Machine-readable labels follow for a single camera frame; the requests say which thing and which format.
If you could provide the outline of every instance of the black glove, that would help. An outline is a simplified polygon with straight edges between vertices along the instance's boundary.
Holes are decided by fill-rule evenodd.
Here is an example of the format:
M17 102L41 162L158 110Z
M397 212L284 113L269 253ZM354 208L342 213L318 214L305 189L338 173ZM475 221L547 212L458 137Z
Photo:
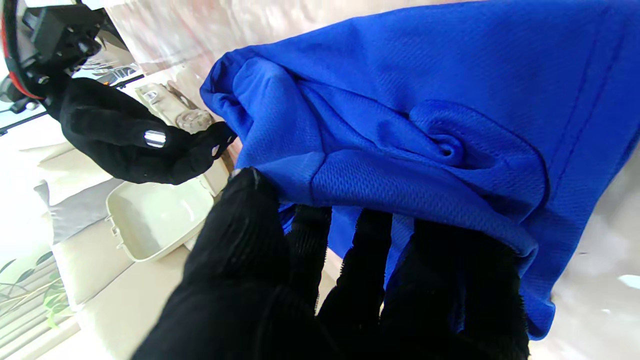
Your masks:
M127 94L88 78L71 79L44 106L73 146L132 183L181 184L209 169L236 139L224 122L193 135L168 126ZM146 144L149 130L166 135L164 147Z

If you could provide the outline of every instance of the floor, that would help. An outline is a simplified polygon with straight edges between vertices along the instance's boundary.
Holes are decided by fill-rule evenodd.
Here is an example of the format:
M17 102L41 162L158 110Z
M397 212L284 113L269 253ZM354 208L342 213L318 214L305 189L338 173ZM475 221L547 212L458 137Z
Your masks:
M274 42L359 15L441 1L138 0L108 7L136 61L196 104L224 52ZM234 144L239 151L241 145ZM553 290L550 334L534 360L640 358L640 153L600 199Z

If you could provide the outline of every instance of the white plastic tray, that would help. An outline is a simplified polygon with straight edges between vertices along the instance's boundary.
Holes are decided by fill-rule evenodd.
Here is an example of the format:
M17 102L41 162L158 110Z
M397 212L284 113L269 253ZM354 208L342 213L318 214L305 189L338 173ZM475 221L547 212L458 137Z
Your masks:
M213 206L213 198L199 179L177 186L123 183L107 198L107 210L119 238L118 248L133 261L168 254L197 235Z

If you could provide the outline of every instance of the plant leaf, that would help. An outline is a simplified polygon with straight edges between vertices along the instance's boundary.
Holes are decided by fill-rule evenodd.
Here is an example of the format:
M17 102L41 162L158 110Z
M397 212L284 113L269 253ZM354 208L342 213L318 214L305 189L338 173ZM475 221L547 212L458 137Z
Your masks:
M47 325L52 329L59 329L58 324L53 320L54 314L49 313L47 316Z
M20 275L20 277L18 278L18 280L15 283L19 284L22 281L25 281L26 279L29 278L29 276L33 275L34 272L36 272L35 269L29 269L29 270L23 272L22 275Z
M55 281L58 280L60 278L60 273L58 272L58 270L56 269L55 272L51 273L51 275L49 275L49 280L51 281Z
M56 305L53 305L53 307L51 308L51 314L55 315L55 314L59 313L60 311L63 311L64 309L66 309L68 307L69 307L68 304L56 304Z
M38 260L36 260L36 266L42 264L43 262L47 261L51 256L53 256L53 251L49 251L48 253L44 254L43 256L40 256L40 258Z
M9 265L11 265L14 261L16 261L17 259L13 259L11 261L9 261L8 263L4 264L4 266L2 267L2 269L0 269L0 274L9 267Z
M47 309L52 309L61 300L63 296L64 294L58 293L44 299L44 307L46 307Z

